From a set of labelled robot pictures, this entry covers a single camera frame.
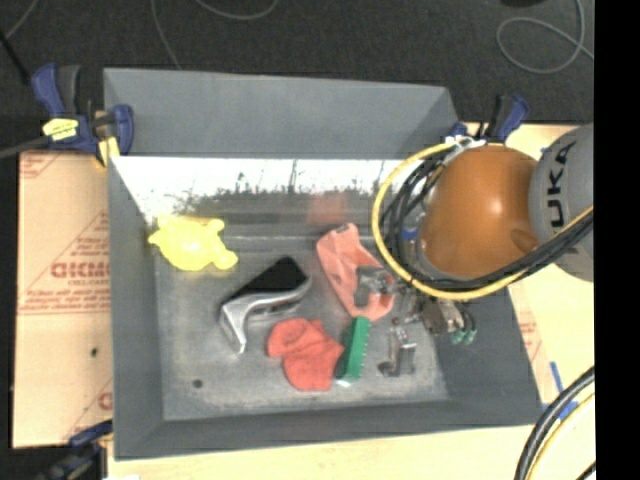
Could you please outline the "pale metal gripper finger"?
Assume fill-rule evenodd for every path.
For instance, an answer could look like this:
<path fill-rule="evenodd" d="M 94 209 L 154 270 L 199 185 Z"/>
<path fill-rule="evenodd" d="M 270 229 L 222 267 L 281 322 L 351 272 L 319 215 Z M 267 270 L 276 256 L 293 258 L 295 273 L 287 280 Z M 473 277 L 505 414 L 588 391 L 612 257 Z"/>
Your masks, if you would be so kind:
<path fill-rule="evenodd" d="M 356 288 L 354 305 L 363 309 L 369 304 L 372 294 L 391 295 L 394 282 L 389 272 L 383 267 L 359 266 L 356 268 Z"/>
<path fill-rule="evenodd" d="M 413 375 L 416 350 L 417 343 L 410 339 L 400 318 L 394 317 L 388 331 L 388 357 L 378 364 L 379 372 L 384 377 Z"/>

